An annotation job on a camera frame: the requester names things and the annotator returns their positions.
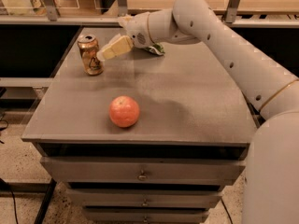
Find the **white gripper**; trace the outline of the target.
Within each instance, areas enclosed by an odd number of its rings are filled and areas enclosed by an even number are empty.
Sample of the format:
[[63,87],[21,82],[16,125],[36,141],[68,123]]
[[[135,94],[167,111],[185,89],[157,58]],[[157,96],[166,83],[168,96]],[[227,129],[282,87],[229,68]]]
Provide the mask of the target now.
[[153,41],[150,37],[149,18],[149,12],[135,16],[119,16],[117,18],[119,26],[126,27],[126,32],[130,37],[128,35],[115,35],[96,53],[97,59],[102,62],[121,56],[131,51],[134,45],[141,49],[150,47]]

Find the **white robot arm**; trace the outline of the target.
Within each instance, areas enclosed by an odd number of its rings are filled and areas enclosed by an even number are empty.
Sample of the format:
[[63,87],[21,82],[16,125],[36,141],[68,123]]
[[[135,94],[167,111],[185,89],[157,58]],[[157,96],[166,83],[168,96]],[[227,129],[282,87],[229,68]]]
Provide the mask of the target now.
[[203,42],[264,123],[249,145],[242,224],[299,224],[299,79],[224,25],[205,0],[176,0],[173,7],[118,23],[97,53],[104,61],[157,42]]

